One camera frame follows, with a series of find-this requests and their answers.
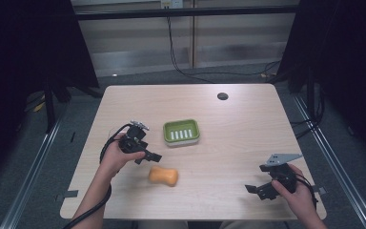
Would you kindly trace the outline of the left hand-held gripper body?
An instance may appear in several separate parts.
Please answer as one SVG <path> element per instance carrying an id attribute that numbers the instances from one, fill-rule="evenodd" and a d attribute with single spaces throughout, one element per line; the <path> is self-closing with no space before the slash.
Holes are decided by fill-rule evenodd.
<path id="1" fill-rule="evenodd" d="M 145 131 L 148 130 L 149 128 L 142 122 L 132 120 L 127 132 L 119 139 L 118 145 L 121 151 L 126 154 L 145 151 L 148 143 L 143 138 L 146 136 Z"/>

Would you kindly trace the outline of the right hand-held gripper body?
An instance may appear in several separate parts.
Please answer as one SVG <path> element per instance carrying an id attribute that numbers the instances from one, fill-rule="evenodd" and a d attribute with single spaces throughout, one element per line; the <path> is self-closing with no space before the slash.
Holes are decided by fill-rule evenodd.
<path id="1" fill-rule="evenodd" d="M 301 158 L 302 154 L 272 154 L 260 165 L 262 172 L 267 172 L 272 179 L 279 181 L 290 193 L 295 191 L 296 175 L 289 162 Z"/>

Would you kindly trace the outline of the orange butternut squash toy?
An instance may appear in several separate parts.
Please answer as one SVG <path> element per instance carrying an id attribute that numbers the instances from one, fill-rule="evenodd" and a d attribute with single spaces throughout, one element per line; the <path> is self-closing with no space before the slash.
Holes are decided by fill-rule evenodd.
<path id="1" fill-rule="evenodd" d="M 178 181 L 178 171 L 176 169 L 153 166 L 149 172 L 149 181 L 174 186 Z"/>

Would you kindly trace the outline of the green soap dish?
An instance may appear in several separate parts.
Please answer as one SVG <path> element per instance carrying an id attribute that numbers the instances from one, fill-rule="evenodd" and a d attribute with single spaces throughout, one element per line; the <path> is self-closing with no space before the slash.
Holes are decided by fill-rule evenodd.
<path id="1" fill-rule="evenodd" d="M 163 133 L 164 141 L 170 147 L 192 145 L 200 138 L 199 128 L 194 119 L 166 122 Z"/>

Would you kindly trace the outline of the person's left hand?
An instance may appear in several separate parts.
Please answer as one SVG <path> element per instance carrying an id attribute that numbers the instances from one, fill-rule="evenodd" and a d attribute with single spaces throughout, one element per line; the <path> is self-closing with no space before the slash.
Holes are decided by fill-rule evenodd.
<path id="1" fill-rule="evenodd" d="M 129 161 L 143 158 L 144 152 L 136 152 L 131 154 L 123 153 L 118 146 L 118 138 L 124 133 L 115 136 L 112 142 L 105 151 L 102 161 L 99 166 L 99 174 L 107 177 L 114 177 Z"/>

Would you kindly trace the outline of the person's right hand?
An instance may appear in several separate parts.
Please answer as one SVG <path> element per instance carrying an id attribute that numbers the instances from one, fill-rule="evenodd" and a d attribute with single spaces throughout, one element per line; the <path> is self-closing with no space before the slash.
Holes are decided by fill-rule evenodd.
<path id="1" fill-rule="evenodd" d="M 318 218 L 318 214 L 312 201 L 312 195 L 304 184 L 298 182 L 293 193 L 290 193 L 277 180 L 273 180 L 271 184 L 277 192 L 286 199 L 290 209 L 299 220 L 307 222 Z"/>

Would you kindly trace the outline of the dark curtain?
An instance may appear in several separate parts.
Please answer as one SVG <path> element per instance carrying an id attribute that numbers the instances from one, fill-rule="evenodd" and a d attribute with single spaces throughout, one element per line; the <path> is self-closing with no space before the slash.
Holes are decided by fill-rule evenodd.
<path id="1" fill-rule="evenodd" d="M 366 0 L 299 0 L 278 75 L 313 77 L 366 144 Z"/>
<path id="2" fill-rule="evenodd" d="M 0 164 L 35 92 L 71 99 L 97 76 L 71 0 L 0 0 Z"/>

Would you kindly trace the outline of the black horizontal bar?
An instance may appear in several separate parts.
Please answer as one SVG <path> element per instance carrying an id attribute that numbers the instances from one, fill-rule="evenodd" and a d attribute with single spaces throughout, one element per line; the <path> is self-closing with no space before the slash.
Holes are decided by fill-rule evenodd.
<path id="1" fill-rule="evenodd" d="M 75 17 L 78 20 L 111 20 L 111 19 L 139 19 L 159 17 L 186 17 L 186 16 L 214 16 L 214 15 L 241 15 L 241 14 L 275 14 L 295 13 L 298 5 L 261 6 L 238 8 L 191 8 L 191 9 L 164 9 L 164 10 L 123 10 L 123 11 L 83 11 Z"/>

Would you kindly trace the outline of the metal floor rail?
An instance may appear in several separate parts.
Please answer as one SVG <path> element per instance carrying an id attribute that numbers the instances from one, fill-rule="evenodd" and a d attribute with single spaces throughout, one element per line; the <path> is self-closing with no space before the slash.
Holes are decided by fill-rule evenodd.
<path id="1" fill-rule="evenodd" d="M 327 137 L 323 134 L 322 130 L 317 124 L 309 121 L 310 115 L 307 113 L 307 105 L 299 95 L 294 95 L 293 99 L 295 105 L 299 109 L 302 117 L 307 121 L 309 130 L 314 136 L 320 151 L 325 156 L 328 164 L 333 170 L 339 185 L 345 193 L 347 199 L 351 203 L 354 211 L 356 212 L 359 220 L 362 222 L 363 227 L 366 229 L 366 201 L 357 190 L 349 175 L 345 171 L 341 162 L 339 161 L 336 152 L 327 140 Z"/>
<path id="2" fill-rule="evenodd" d="M 23 181 L 14 201 L 12 202 L 9 211 L 6 213 L 0 229 L 16 229 L 19 220 L 24 212 L 24 209 L 31 197 L 33 187 L 39 177 L 41 169 L 45 163 L 46 157 L 49 154 L 52 143 L 54 142 L 58 130 L 62 124 L 63 117 L 60 116 L 53 124 L 51 129 L 45 134 L 43 142 L 36 154 L 36 157 Z"/>

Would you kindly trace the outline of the white wall outlet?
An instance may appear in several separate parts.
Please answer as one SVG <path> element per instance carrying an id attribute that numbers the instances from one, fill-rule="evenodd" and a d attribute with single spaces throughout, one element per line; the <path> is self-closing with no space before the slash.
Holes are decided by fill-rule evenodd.
<path id="1" fill-rule="evenodd" d="M 160 0 L 162 9 L 182 9 L 183 0 Z"/>

